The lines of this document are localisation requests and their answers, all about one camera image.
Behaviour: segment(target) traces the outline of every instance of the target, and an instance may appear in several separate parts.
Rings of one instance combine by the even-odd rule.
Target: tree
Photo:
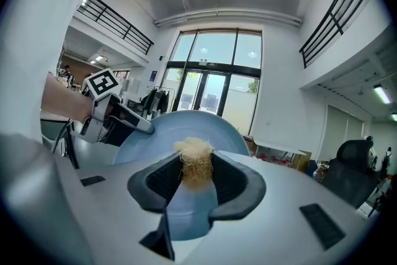
[[[255,79],[252,82],[248,83],[248,91],[247,91],[247,93],[256,94],[257,91],[258,91],[258,84],[259,84],[259,81],[257,79]]]
[[[183,75],[183,74],[184,74],[184,70],[183,70],[183,69],[179,69],[178,72],[176,73],[176,80],[177,80],[178,82],[181,81],[182,75]]]

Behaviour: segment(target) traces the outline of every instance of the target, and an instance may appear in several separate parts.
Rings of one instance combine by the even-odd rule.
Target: door frame
[[[223,109],[225,108],[226,98],[228,95],[229,85],[230,85],[230,78],[231,73],[219,72],[219,71],[209,71],[209,70],[197,70],[197,69],[185,69],[182,75],[181,83],[178,88],[178,92],[176,94],[176,98],[174,101],[174,105],[172,107],[172,111],[175,112],[178,109],[179,101],[181,100],[182,91],[185,86],[185,81],[187,77],[187,73],[189,72],[196,72],[201,74],[200,82],[197,86],[197,93],[193,100],[193,110],[199,110],[200,104],[203,98],[204,90],[207,85],[208,76],[211,74],[214,75],[221,75],[225,77],[225,82],[223,83],[222,94],[219,100],[218,111],[216,112],[217,116],[222,116]]]

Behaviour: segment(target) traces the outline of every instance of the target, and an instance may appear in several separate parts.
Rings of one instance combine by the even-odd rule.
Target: brown wall
[[[70,66],[70,73],[74,76],[74,84],[82,85],[84,78],[89,73],[96,73],[101,71],[100,68],[96,68],[95,66],[91,66],[85,64],[83,62],[74,60],[69,58],[68,56],[62,56],[62,65],[63,68],[65,65]]]

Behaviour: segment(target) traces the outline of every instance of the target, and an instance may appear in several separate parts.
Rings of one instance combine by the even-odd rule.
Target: black office chair
[[[370,140],[349,140],[331,161],[322,185],[355,208],[371,195],[378,181],[378,173],[367,168]]]

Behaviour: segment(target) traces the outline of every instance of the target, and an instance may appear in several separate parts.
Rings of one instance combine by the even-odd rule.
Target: roller blind
[[[349,120],[347,122],[346,140],[361,139],[362,124],[363,122],[361,120],[349,115]]]
[[[343,144],[349,115],[328,106],[326,130],[319,160],[331,160],[336,157],[337,150]]]

